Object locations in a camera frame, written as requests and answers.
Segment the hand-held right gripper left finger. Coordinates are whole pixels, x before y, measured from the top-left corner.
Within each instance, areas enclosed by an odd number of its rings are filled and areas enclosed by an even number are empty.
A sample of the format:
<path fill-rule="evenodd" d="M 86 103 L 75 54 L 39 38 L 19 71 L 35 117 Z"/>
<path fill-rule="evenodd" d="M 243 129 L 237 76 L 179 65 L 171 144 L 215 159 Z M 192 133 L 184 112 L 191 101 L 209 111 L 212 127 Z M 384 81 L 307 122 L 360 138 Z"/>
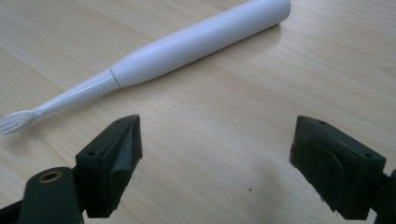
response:
<path fill-rule="evenodd" d="M 142 158 L 138 115 L 113 121 L 77 154 L 76 175 L 88 217 L 111 216 Z"/>

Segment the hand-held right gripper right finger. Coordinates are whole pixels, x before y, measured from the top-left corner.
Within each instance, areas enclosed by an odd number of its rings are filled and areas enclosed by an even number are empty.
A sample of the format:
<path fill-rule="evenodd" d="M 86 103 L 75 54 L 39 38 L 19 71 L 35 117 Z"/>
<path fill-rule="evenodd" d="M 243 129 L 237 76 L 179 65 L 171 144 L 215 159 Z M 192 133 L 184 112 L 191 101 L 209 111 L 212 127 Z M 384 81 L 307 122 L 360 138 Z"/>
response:
<path fill-rule="evenodd" d="M 290 163 L 333 211 L 364 220 L 386 159 L 325 121 L 299 116 Z"/>

